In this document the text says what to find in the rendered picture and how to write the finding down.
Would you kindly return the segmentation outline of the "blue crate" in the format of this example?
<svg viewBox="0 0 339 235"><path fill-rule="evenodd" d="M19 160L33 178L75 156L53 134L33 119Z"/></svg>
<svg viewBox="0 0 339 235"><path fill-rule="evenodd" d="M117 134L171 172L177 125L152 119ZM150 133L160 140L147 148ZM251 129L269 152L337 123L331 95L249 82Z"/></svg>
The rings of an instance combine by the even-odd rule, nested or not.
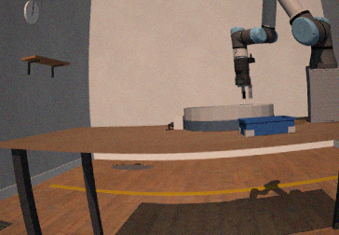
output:
<svg viewBox="0 0 339 235"><path fill-rule="evenodd" d="M295 132L295 119L289 116L238 118L238 132L245 137Z"/></svg>

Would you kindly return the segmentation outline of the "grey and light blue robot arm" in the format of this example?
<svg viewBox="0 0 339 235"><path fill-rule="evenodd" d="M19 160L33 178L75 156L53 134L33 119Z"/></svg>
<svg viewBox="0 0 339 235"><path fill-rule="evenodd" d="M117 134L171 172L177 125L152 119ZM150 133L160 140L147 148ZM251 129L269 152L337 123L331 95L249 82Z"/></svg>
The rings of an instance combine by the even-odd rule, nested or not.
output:
<svg viewBox="0 0 339 235"><path fill-rule="evenodd" d="M296 41L305 46L311 45L310 68L337 68L337 60L332 49L329 20L322 17L313 17L298 0L278 0L278 2L290 18L292 35ZM255 27L245 30L243 27L233 27L231 29L232 48L247 48L247 45L252 44L275 43L278 40L278 33L275 31L276 14L277 0L263 0L263 29Z"/></svg>

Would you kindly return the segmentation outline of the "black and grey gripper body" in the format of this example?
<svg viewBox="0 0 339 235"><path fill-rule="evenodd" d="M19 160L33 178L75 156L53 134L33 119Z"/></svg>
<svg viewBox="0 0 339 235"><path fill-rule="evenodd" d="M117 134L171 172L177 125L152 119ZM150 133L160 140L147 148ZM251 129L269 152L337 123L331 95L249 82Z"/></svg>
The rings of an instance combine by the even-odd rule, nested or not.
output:
<svg viewBox="0 0 339 235"><path fill-rule="evenodd" d="M255 59L248 56L248 50L246 48L234 48L234 66L236 72L235 82L236 85L250 85L250 67L249 63L255 62ZM249 57L249 58L248 58Z"/></svg>

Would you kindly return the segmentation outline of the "grey round turntable disc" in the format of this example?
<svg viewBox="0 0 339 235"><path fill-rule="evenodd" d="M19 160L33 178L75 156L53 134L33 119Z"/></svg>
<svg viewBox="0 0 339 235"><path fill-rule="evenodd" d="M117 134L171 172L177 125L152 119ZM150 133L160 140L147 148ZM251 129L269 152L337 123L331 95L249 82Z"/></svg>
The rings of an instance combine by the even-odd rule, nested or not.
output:
<svg viewBox="0 0 339 235"><path fill-rule="evenodd" d="M233 106L233 107L232 107ZM168 124L169 130L187 131L236 131L238 118L257 118L274 116L274 104L236 104L188 107L183 115L174 116Z"/></svg>

